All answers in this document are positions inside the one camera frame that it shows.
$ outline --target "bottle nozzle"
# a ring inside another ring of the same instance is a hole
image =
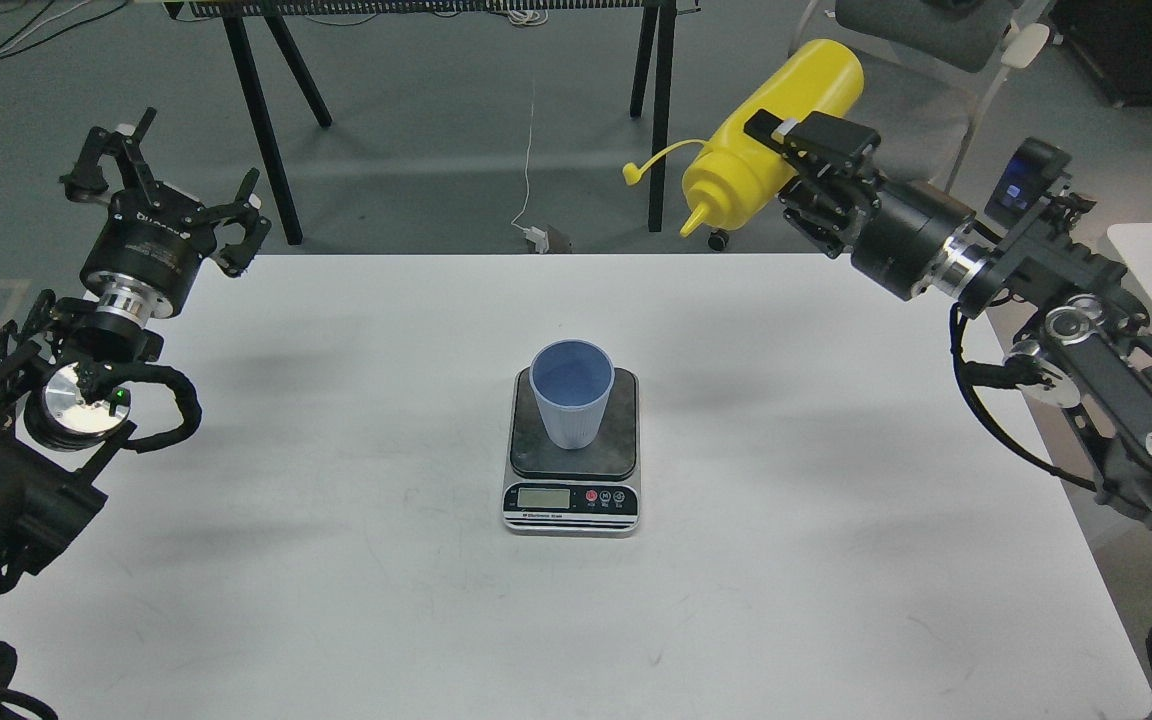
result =
[[[622,176],[626,176],[626,184],[628,184],[628,185],[637,184],[637,182],[639,182],[641,179],[643,179],[644,174],[646,172],[649,172],[649,169],[652,169],[652,165],[658,164],[658,161],[660,161],[660,158],[664,158],[665,156],[670,154],[670,152],[673,152],[673,151],[675,151],[675,150],[684,146],[684,145],[704,145],[704,143],[705,143],[705,141],[682,141],[682,142],[675,142],[675,143],[673,143],[673,145],[666,147],[665,150],[659,151],[659,152],[657,152],[657,154],[652,156],[652,159],[650,159],[646,162],[644,162],[643,167],[637,167],[637,165],[635,165],[634,162],[627,162],[626,167],[621,168]]]
[[[626,184],[629,187],[635,187],[643,179],[643,174],[646,173],[645,169],[637,167],[634,162],[627,162],[626,167],[621,168],[622,176],[626,176]]]
[[[702,202],[702,204],[696,205],[696,210],[691,211],[691,217],[687,219],[687,222],[682,223],[682,229],[680,229],[679,234],[681,234],[682,237],[690,236],[691,233],[696,232],[696,228],[699,228],[700,225],[705,223],[705,219],[707,218],[708,203]]]

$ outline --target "chair wheel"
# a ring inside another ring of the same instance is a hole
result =
[[[732,236],[727,232],[712,232],[708,234],[708,249],[714,252],[727,250],[727,245],[730,242]]]

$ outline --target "floor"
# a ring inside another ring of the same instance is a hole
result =
[[[672,141],[708,137],[781,63],[803,5],[704,3],[679,18]],[[24,15],[1,15],[0,37]],[[670,167],[666,232],[646,232],[646,183],[626,188],[621,179],[621,165],[644,160],[650,143],[649,123],[627,118],[636,12],[554,13],[526,29],[486,14],[381,15],[362,26],[291,18],[335,119],[328,131],[270,33],[250,24],[306,228],[303,247],[271,233],[266,252],[525,252],[511,227],[522,210],[518,223],[552,225],[576,252],[708,252],[699,233],[674,232],[685,218],[677,177],[690,156]],[[135,3],[0,61],[0,323],[41,288],[81,291],[77,270],[104,213],[65,202],[56,177],[89,127],[134,122],[147,105],[159,118],[143,150],[159,179],[221,202],[259,164],[218,22],[173,22],[159,6]],[[955,195],[982,206],[1030,135],[1069,151],[1076,190],[1100,200],[1076,237],[1152,222],[1152,108],[1111,108],[1064,47],[1048,47],[1002,88]],[[271,200],[264,179],[257,192]],[[728,251],[812,250],[765,210]],[[1094,550],[1139,650],[1152,624],[1152,533],[1134,529]]]

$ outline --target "scale platform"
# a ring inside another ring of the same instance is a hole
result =
[[[602,426],[589,447],[563,450],[545,434],[524,369],[513,386],[503,523],[545,536],[627,536],[639,524],[639,381],[616,367]]]

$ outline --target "black table leg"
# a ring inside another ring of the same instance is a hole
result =
[[[660,41],[657,45],[657,92],[652,101],[652,156],[669,142],[669,83],[673,77],[673,26],[679,1],[660,6]],[[647,196],[647,232],[660,232],[664,219],[664,159],[652,168],[652,190]]]
[[[314,111],[314,119],[319,120],[319,127],[332,127],[332,113],[319,94],[319,86],[314,85],[314,77],[310,76],[310,69],[305,67],[305,59],[301,58],[301,48],[291,39],[291,31],[287,29],[287,20],[282,15],[266,15],[265,23],[270,24],[270,32],[278,41],[278,48],[283,52],[287,67],[291,68],[291,76],[296,77],[301,92],[305,94],[305,100],[310,104],[310,109]]]
[[[287,184],[283,157],[278,152],[278,138],[274,137],[274,124],[270,122],[270,108],[265,106],[260,77],[256,74],[256,60],[252,59],[251,43],[247,39],[247,28],[243,26],[243,18],[221,18],[221,22],[225,23],[225,36],[229,37],[234,69],[238,70],[238,83],[243,86],[243,99],[247,99],[247,114],[252,119],[256,143],[260,146],[265,174],[270,177],[270,187],[274,191],[274,205],[278,206],[278,217],[283,222],[287,243],[300,245],[305,236],[301,233],[301,220],[296,215],[296,204],[291,200],[291,188]]]
[[[630,94],[630,118],[643,118],[643,96],[649,90],[649,67],[652,65],[652,40],[655,38],[655,20],[659,9],[643,8],[643,26],[639,29],[639,60],[634,66],[634,94]]]

